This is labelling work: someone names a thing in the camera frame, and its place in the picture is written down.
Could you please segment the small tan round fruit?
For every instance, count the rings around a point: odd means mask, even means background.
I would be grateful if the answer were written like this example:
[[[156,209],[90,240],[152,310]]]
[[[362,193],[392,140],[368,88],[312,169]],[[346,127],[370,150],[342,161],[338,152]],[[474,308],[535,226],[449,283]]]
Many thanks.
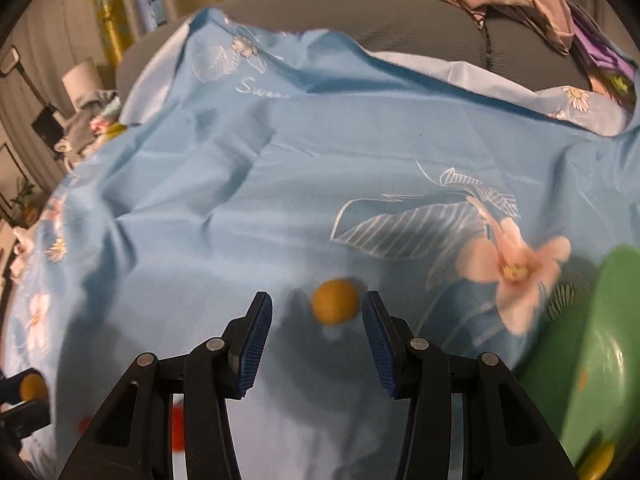
[[[311,310],[318,323],[334,326],[352,320],[359,312],[356,286],[349,280],[322,283],[311,296]]]

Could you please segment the small orange kumquat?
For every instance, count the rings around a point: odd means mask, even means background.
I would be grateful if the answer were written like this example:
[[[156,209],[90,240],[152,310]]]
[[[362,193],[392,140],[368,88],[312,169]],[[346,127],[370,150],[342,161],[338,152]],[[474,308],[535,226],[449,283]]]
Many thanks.
[[[47,401],[49,390],[46,382],[39,373],[28,373],[18,386],[18,393],[23,402]]]

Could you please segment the red cherry tomato lower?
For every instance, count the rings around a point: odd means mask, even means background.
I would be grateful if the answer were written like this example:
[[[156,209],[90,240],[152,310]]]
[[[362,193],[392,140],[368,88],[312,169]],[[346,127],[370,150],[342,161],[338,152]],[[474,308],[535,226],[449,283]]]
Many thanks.
[[[183,405],[181,403],[174,404],[170,415],[170,444],[171,451],[174,453],[183,453],[184,448],[184,421],[183,421]]]

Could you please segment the red cherry tomato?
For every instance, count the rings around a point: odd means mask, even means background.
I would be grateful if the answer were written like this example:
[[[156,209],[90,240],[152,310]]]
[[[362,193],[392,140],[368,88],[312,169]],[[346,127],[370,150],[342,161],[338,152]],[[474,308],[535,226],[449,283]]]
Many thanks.
[[[183,405],[181,403],[174,404],[170,415],[170,444],[171,451],[174,453],[183,453],[184,448],[184,421],[183,421]]]
[[[80,422],[78,422],[78,434],[80,436],[82,436],[85,433],[87,428],[90,426],[91,421],[92,421],[92,417],[88,416],[88,417],[84,417],[83,419],[81,419]]]

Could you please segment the red cherry tomato left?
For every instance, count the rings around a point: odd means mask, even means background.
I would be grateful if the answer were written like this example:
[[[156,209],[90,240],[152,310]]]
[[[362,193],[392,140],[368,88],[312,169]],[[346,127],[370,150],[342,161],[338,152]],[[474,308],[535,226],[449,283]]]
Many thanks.
[[[83,419],[81,419],[80,422],[78,422],[78,434],[80,436],[82,436],[85,433],[87,428],[90,426],[91,421],[92,421],[92,417],[88,416],[88,417],[84,417]]]

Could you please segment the yellow green lime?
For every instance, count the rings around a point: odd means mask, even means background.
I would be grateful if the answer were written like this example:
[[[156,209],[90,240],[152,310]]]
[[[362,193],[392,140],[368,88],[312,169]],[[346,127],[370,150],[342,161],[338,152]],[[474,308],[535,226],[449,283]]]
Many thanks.
[[[615,456],[615,444],[602,442],[582,461],[577,469],[579,480],[601,480],[610,468]]]

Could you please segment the green plastic bowl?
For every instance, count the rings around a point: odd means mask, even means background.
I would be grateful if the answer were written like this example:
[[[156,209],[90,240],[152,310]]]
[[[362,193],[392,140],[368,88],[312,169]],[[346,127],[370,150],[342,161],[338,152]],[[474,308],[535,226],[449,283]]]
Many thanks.
[[[602,442],[620,472],[639,444],[639,252],[618,246],[596,279],[562,278],[549,323],[520,369],[520,381],[577,469]]]

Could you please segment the potted green plant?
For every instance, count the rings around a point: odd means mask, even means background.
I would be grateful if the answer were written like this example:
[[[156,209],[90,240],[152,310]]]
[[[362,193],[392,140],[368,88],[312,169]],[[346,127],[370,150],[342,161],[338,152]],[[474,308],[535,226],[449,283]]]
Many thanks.
[[[10,218],[16,226],[24,229],[33,226],[40,216],[41,208],[35,185],[25,178],[16,180],[16,193],[9,200],[9,205]]]

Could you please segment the clothes heap on chair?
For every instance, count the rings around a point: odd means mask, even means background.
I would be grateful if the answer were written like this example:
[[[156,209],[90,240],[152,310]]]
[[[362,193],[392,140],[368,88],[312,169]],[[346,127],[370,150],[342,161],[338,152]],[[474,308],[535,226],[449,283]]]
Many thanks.
[[[93,90],[75,101],[76,112],[54,144],[67,171],[83,162],[117,130],[122,102],[116,90]]]

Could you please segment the white cylinder lamp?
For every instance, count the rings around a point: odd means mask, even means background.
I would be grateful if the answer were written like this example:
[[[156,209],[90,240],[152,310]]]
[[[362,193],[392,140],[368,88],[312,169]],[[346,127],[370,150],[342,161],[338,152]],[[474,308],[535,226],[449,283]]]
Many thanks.
[[[91,92],[104,89],[93,58],[86,58],[68,70],[62,77],[62,84],[75,110],[78,110],[82,98]]]

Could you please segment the light blue floral sheet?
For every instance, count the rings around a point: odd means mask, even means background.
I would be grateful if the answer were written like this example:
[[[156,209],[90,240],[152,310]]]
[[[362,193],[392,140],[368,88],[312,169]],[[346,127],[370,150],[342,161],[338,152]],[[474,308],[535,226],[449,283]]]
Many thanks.
[[[346,278],[445,351],[518,365],[554,285],[639,240],[639,114],[465,63],[371,52],[340,32],[207,9],[152,57],[126,130],[52,193],[8,317],[3,366],[40,370],[40,479],[140,353],[219,334],[256,292],[273,322],[230,410],[249,479],[388,479],[404,408],[359,321],[310,300]]]

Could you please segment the yellow patterned curtain left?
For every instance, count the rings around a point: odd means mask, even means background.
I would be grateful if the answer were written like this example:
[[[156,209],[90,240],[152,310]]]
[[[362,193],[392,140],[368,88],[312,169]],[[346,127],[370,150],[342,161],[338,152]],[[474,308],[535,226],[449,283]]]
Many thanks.
[[[134,42],[125,0],[93,0],[93,7],[106,62],[116,68]]]

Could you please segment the purple cloth pile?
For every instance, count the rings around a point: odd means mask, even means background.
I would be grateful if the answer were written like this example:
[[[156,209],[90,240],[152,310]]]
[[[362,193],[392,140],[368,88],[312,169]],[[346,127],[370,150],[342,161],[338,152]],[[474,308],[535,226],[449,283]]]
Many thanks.
[[[569,3],[574,49],[591,81],[592,90],[631,110],[637,102],[634,78],[638,64],[622,52],[581,7]]]

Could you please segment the grey sofa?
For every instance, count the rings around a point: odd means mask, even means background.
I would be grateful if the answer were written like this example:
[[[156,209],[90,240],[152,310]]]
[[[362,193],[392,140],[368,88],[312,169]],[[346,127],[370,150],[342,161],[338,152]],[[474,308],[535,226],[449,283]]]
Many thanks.
[[[222,0],[216,9],[273,32],[331,29],[373,52],[467,62],[533,91],[591,87],[574,55],[560,55],[496,10],[477,27],[465,11],[440,0]]]

